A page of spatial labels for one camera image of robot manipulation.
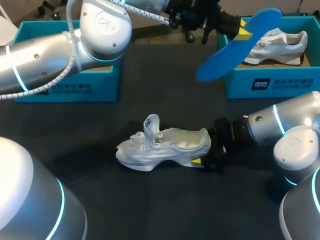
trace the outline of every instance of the shoe tongue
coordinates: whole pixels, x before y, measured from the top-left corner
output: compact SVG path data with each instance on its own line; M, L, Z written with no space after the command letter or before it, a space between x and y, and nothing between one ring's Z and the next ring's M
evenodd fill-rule
M149 115L143 123L145 141L149 146L153 146L155 143L155 139L160 132L159 125L160 119L157 114Z

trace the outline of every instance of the screw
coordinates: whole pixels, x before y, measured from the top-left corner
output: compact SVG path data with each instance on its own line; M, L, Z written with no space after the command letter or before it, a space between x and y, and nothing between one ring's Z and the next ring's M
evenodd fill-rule
M256 121L260 121L260 120L262 120L262 117L261 117L261 116L256 116L254 119L255 119Z

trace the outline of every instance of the shoe box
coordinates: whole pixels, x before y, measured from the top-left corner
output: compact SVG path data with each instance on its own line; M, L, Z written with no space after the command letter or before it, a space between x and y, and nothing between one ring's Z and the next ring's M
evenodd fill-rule
M79 28L79 21L73 21ZM25 21L13 44L68 30L66 21ZM111 67L93 68L67 76L50 89L35 95L15 98L17 103L116 102L120 82L121 62Z
M307 32L308 46L301 65L273 60L254 66L240 64L223 77L228 99L296 97L320 90L320 24L317 19L314 16L285 16L279 28L288 34ZM225 35L218 35L218 49L228 43Z

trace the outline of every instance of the yellow clip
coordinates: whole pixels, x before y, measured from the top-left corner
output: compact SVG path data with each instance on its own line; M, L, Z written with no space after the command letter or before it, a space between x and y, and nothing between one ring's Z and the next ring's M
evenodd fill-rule
M195 159L195 160L192 160L191 163L193 163L193 164L195 164L195 165L200 165L200 166L202 166L202 164L201 164L201 159L200 159L200 158L197 158L197 159Z
M241 18L240 26L241 26L241 27L244 27L245 25L246 25L246 22Z
M251 32L248 32L247 30L243 29L243 27L245 25L246 25L246 22L241 18L238 35L235 36L235 38L233 40L247 41L251 38L251 36L253 34Z

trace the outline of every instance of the black table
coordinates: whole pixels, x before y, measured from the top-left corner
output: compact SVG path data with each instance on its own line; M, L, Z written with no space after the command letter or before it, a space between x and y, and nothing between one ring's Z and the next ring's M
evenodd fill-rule
M14 104L0 101L0 136L42 161L80 199L88 240L282 240L279 205L266 191L270 154L237 154L223 176L174 163L151 172L125 168L116 146L160 122L212 128L283 99L227 100L222 80L196 82L212 45L132 45L117 103Z

